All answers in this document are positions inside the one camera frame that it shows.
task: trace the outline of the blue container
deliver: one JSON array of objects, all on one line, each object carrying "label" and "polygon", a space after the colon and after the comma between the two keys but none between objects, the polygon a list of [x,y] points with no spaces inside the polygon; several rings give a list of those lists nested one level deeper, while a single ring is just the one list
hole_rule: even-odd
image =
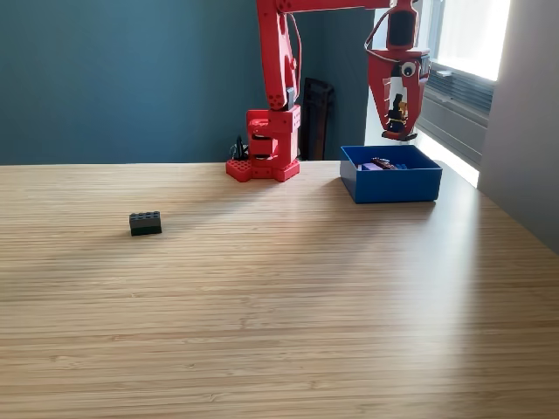
[{"label": "blue container", "polygon": [[[379,157],[407,170],[361,171]],[[356,203],[436,201],[443,169],[415,146],[342,147],[340,175]]]}]

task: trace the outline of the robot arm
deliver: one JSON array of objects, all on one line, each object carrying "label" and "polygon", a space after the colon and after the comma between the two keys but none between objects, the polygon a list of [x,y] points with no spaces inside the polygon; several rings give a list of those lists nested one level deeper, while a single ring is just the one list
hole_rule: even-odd
[{"label": "robot arm", "polygon": [[[249,141],[248,161],[227,162],[227,173],[240,182],[254,178],[276,179],[284,182],[297,175],[297,134],[300,127],[300,106],[295,100],[300,93],[300,37],[294,12],[351,8],[389,8],[383,19],[389,19],[386,48],[370,50],[369,43],[380,24],[370,34],[365,45],[369,54],[369,85],[375,97],[384,129],[383,136],[408,141],[423,99],[424,85],[429,77],[429,51],[412,49],[417,33],[416,0],[256,0],[262,50],[262,66],[266,83],[268,110],[252,110],[246,115]],[[289,40],[287,19],[293,20],[299,41],[299,57],[295,59]],[[390,79],[401,77],[407,90],[408,103],[397,105],[402,111],[390,110]]]},{"label": "robot arm", "polygon": [[[262,66],[266,96],[271,109],[291,109],[300,93],[301,45],[292,13],[353,8],[388,8],[394,0],[257,0]],[[299,42],[293,56],[287,18],[291,18]]]}]

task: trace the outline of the black lego brick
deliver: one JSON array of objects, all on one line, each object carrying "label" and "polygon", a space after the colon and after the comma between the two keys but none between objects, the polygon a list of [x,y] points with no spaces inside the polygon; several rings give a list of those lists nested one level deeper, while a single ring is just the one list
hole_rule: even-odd
[{"label": "black lego brick", "polygon": [[132,236],[161,234],[161,214],[156,211],[130,215],[130,232]]}]

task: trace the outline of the blue wall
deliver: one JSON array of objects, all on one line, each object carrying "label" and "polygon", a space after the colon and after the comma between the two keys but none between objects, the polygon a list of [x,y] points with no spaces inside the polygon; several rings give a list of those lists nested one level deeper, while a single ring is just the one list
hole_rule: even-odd
[{"label": "blue wall", "polygon": [[302,77],[326,81],[335,89],[328,121],[327,160],[340,160],[341,146],[363,145],[369,101],[365,39],[375,12],[365,9],[300,13]]},{"label": "blue wall", "polygon": [[[297,16],[335,86],[327,158],[362,144],[372,12]],[[0,164],[224,161],[266,108],[255,0],[0,0]]]}]

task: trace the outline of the googly eye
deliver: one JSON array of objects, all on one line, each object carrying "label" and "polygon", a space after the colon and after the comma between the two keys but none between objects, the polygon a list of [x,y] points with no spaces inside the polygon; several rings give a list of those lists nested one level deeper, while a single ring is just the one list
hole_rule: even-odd
[{"label": "googly eye", "polygon": [[402,75],[405,77],[411,77],[416,73],[418,65],[413,62],[405,63],[402,65]]}]

